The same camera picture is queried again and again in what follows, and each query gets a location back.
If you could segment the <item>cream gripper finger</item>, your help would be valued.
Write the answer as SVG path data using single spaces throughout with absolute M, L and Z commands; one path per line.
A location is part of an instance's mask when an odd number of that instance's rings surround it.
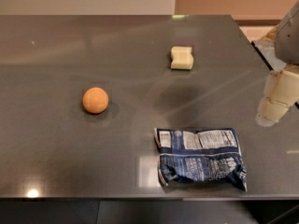
M 271 71 L 267 77 L 256 122 L 271 127 L 299 101 L 299 66 L 288 64 L 281 71 Z

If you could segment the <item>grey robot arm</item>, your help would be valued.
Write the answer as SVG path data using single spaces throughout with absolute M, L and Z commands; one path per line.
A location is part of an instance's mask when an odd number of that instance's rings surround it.
M 275 57 L 285 63 L 270 72 L 258 106 L 256 122 L 270 127 L 299 101 L 299 1 L 263 39 L 274 42 Z

